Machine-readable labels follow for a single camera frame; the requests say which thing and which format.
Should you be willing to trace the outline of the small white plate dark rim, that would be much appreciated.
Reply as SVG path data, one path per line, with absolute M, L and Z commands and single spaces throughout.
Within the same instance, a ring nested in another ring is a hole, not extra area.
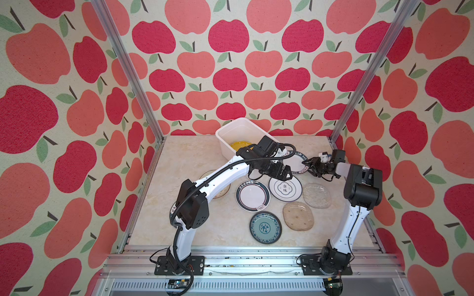
M 291 172 L 294 175 L 300 175 L 305 173 L 308 170 L 308 166 L 304 163 L 307 160 L 307 157 L 296 151 L 295 154 L 288 159 L 283 160 L 285 165 L 290 166 Z

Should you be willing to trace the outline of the white plate green red rim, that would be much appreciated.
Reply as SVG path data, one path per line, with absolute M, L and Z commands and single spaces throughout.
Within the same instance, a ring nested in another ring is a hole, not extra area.
M 238 205 L 248 212 L 260 212 L 270 203 L 267 186 L 259 181 L 249 180 L 241 183 L 236 191 Z

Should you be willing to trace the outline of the yellow polka dot plate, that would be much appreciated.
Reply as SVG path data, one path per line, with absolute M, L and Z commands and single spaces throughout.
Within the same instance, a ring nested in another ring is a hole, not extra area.
M 238 141 L 238 142 L 232 143 L 230 146 L 233 150 L 238 151 L 241 148 L 245 148 L 251 145 L 253 145 L 253 143 L 250 143 L 247 141 Z

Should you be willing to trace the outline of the white plate dark lettered rim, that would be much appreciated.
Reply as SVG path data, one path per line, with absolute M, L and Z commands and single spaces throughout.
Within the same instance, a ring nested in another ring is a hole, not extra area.
M 173 203 L 173 205 L 171 206 L 171 209 L 170 209 L 170 213 L 169 213 L 169 219 L 170 219 L 171 224 L 175 221 L 174 213 L 176 211 L 176 208 L 177 208 L 176 203 Z

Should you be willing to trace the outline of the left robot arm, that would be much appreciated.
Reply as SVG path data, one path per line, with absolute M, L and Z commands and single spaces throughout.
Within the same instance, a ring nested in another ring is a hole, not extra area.
M 168 256 L 183 268 L 191 255 L 196 230 L 209 218 L 209 204 L 217 193 L 253 170 L 281 181 L 290 180 L 293 177 L 291 168 L 284 165 L 283 160 L 295 154 L 294 145 L 277 143 L 265 136 L 259 144 L 239 149 L 213 174 L 197 181 L 185 180 L 175 208 L 170 211 L 170 224 L 177 231 Z

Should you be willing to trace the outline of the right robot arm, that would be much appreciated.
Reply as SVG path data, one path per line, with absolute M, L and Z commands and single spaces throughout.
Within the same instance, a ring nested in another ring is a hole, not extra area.
M 365 218 L 381 203 L 383 197 L 381 170 L 349 164 L 343 150 L 334 150 L 331 156 L 323 153 L 302 162 L 311 175 L 345 178 L 343 197 L 346 200 L 343 219 L 335 235 L 328 240 L 318 259 L 319 268 L 326 274 L 345 270 L 354 257 L 353 244 Z

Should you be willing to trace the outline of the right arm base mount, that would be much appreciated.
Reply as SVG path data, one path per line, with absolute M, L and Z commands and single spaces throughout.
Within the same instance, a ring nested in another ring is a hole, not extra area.
M 321 258 L 320 254 L 302 254 L 296 263 L 302 268 L 305 276 L 350 276 L 353 275 L 350 259 L 349 254 L 324 258 Z

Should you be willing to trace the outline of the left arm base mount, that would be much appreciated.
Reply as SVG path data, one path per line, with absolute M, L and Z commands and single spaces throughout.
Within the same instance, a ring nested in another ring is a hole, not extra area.
M 156 276 L 181 276 L 192 273 L 195 276 L 202 276 L 205 266 L 204 256 L 189 256 L 180 263 L 172 255 L 158 257 L 158 262 L 154 270 Z

